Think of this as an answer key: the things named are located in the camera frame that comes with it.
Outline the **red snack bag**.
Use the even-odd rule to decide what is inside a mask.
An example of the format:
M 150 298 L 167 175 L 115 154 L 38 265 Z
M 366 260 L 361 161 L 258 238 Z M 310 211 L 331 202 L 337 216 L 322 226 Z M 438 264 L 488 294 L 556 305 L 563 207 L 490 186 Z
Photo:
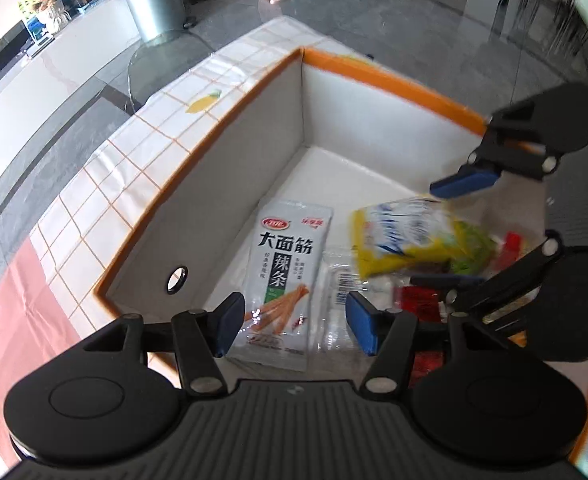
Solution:
M 490 260 L 482 278 L 493 278 L 525 254 L 527 243 L 522 235 L 508 232 L 502 245 Z M 416 316 L 420 322 L 441 324 L 446 322 L 446 307 L 442 293 L 435 288 L 411 285 L 407 276 L 400 276 L 393 289 L 394 307 Z M 419 351 L 414 358 L 410 386 L 414 387 L 429 372 L 443 366 L 444 354 L 441 350 Z

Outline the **yellow snack bag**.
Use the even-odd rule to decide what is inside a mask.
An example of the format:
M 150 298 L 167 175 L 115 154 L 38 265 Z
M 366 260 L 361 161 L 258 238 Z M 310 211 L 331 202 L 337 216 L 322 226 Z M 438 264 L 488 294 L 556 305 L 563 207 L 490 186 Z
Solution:
M 427 196 L 360 208 L 351 215 L 350 234 L 362 280 L 420 266 L 477 275 L 496 249 L 484 228 L 454 214 L 443 200 Z

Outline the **clear white balls packet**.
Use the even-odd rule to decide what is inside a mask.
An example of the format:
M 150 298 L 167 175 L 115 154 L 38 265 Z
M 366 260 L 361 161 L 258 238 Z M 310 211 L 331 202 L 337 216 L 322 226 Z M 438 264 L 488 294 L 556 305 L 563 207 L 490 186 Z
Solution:
M 330 247 L 322 257 L 321 302 L 317 348 L 320 352 L 352 352 L 359 349 L 346 318 L 350 292 L 359 292 L 379 310 L 393 305 L 394 280 L 388 275 L 362 280 L 348 248 Z

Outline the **white spicy strip packet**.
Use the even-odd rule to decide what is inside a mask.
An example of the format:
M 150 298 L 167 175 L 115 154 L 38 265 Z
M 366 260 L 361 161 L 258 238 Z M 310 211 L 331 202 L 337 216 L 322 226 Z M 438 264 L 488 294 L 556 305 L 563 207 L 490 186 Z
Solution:
M 245 318 L 230 356 L 303 372 L 311 300 L 333 209 L 271 200 L 258 213 L 244 281 Z

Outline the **pink checkered table mat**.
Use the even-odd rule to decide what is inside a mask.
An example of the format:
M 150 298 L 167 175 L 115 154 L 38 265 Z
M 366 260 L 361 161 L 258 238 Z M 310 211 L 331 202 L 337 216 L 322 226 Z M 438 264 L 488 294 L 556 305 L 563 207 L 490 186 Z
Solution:
M 293 18 L 275 18 L 142 99 L 27 218 L 0 273 L 0 476 L 16 462 L 2 417 L 9 388 L 111 321 L 93 290 L 147 206 L 222 115 L 300 48 L 370 62 Z

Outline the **orange storage box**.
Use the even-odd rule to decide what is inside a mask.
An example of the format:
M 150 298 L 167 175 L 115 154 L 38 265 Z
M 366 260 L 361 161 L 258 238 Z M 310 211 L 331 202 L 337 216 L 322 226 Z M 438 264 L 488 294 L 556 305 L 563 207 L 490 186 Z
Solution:
M 241 285 L 245 306 L 211 329 L 186 382 L 218 379 L 213 354 L 307 370 L 326 328 L 321 260 L 346 247 L 368 282 L 404 270 L 443 293 L 436 324 L 341 303 L 340 370 L 438 451 L 494 470 L 566 456 L 588 422 L 554 363 L 588 360 L 588 228 L 565 155 L 588 146 L 588 86 L 561 84 L 480 120 L 397 76 L 301 49 L 224 111 L 175 166 L 96 286 L 114 313 L 202 314 Z

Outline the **white tv console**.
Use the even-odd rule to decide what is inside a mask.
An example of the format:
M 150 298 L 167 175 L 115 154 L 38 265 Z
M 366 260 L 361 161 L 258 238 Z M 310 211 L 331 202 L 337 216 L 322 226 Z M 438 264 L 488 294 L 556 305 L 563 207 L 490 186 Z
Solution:
M 140 39 L 125 0 L 104 0 L 0 81 L 0 177 L 52 113 L 107 62 Z

